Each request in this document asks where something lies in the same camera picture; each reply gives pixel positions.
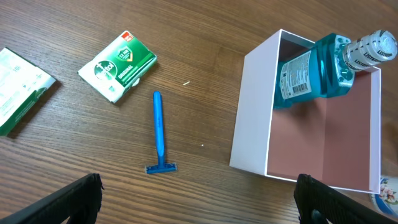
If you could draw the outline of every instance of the blue liquid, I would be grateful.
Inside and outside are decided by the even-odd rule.
[[[309,49],[311,54],[308,63],[308,77],[311,92],[299,96],[283,99],[280,90],[280,73],[283,65],[287,62],[279,62],[274,109],[289,108],[294,103],[318,97],[330,98],[347,94],[354,82],[354,72],[348,69],[343,60],[345,46],[350,42],[346,37],[329,34]]]

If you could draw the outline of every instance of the soap box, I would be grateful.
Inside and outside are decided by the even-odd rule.
[[[0,51],[0,135],[7,135],[55,79],[11,50]]]
[[[78,71],[86,82],[110,102],[117,102],[130,87],[139,83],[156,62],[153,54],[129,31],[124,31],[92,61]]]
[[[313,44],[279,30],[245,56],[229,165],[292,182],[309,174],[337,189],[379,194],[379,68],[357,72],[344,96],[273,110],[278,61]]]

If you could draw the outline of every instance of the black object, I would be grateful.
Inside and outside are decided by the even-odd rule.
[[[398,224],[310,175],[298,176],[294,199],[301,224]]]
[[[0,220],[0,224],[94,224],[101,208],[99,174],[88,174],[32,205]]]

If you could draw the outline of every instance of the bottle cap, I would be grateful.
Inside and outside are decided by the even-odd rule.
[[[346,46],[344,58],[352,70],[365,70],[392,60],[398,51],[397,41],[386,30],[378,30]]]

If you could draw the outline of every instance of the teal bottle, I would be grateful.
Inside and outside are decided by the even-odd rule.
[[[397,41],[385,30],[354,42],[329,34],[302,55],[278,63],[274,109],[319,97],[345,95],[354,84],[355,72],[392,60],[396,55]]]

